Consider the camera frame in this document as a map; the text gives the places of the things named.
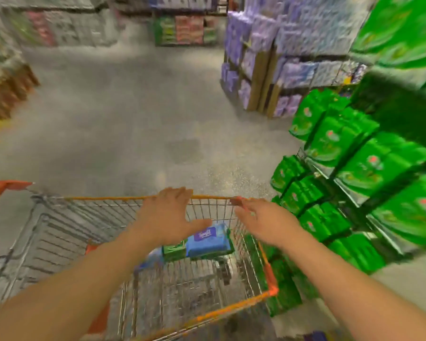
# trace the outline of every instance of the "forearm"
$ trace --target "forearm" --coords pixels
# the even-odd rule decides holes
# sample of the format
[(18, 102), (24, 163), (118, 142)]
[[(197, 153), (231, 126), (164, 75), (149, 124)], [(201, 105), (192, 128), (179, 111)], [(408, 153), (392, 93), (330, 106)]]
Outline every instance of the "forearm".
[(426, 340), (426, 313), (300, 229), (284, 251), (357, 341)]
[(78, 340), (152, 250), (128, 231), (0, 306), (0, 340)]

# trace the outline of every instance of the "metal wire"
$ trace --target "metal wire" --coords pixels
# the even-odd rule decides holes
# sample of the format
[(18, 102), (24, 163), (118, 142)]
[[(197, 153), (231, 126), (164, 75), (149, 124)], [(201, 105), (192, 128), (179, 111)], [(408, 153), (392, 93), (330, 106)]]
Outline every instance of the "metal wire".
[[(43, 195), (35, 200), (44, 206), (44, 212), (34, 224), (21, 256), (15, 258), (16, 265), (7, 268), (11, 280), (3, 300), (68, 267), (83, 256), (89, 242), (113, 240), (135, 220), (143, 203)], [(145, 338), (167, 329), (167, 334), (158, 339), (170, 340), (218, 317), (189, 326), (188, 321), (262, 293), (256, 280), (256, 263), (250, 261), (250, 252), (257, 251), (257, 245), (247, 248), (244, 226), (233, 209), (229, 199), (190, 200), (186, 219), (224, 222), (231, 230), (235, 252), (215, 260), (185, 258), (132, 275), (110, 301), (108, 338)]]

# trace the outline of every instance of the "gray floor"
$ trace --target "gray floor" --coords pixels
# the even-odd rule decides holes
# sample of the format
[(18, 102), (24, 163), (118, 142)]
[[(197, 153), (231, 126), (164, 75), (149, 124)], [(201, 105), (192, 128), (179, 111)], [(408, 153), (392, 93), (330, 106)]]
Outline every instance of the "gray floor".
[[(0, 131), (0, 179), (61, 195), (273, 197), (269, 178), (298, 143), (290, 120), (237, 108), (221, 89), (221, 48), (156, 48), (130, 24), (112, 48), (26, 52), (41, 86)], [(0, 201), (0, 255), (29, 196)]]

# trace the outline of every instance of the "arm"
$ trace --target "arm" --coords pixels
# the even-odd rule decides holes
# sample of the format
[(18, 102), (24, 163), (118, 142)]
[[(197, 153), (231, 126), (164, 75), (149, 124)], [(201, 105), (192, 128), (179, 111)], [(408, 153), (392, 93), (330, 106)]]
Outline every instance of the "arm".
[(357, 341), (426, 340), (426, 312), (362, 273), (303, 230), (274, 203), (253, 200), (236, 208), (248, 230), (287, 253)]
[(137, 221), (116, 240), (1, 305), (0, 341), (77, 341), (150, 251), (177, 244), (211, 225), (211, 220), (186, 221), (192, 194), (168, 188), (145, 200)]

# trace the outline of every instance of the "wire basket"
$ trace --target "wire basket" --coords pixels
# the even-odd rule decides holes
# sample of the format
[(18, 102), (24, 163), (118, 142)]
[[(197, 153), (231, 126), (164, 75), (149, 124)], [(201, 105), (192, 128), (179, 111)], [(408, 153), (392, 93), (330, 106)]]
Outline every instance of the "wire basket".
[[(1, 181), (0, 194), (30, 184)], [(113, 240), (134, 221), (145, 198), (33, 194), (35, 203), (18, 239), (0, 256), (0, 302), (69, 267), (89, 244)], [(193, 196), (186, 219), (199, 218), (226, 223), (235, 251), (212, 259), (185, 258), (130, 275), (110, 300), (101, 330), (106, 339), (170, 340), (277, 294), (265, 253), (253, 238), (245, 242), (246, 231), (231, 198)], [(258, 273), (264, 273), (264, 283)]]

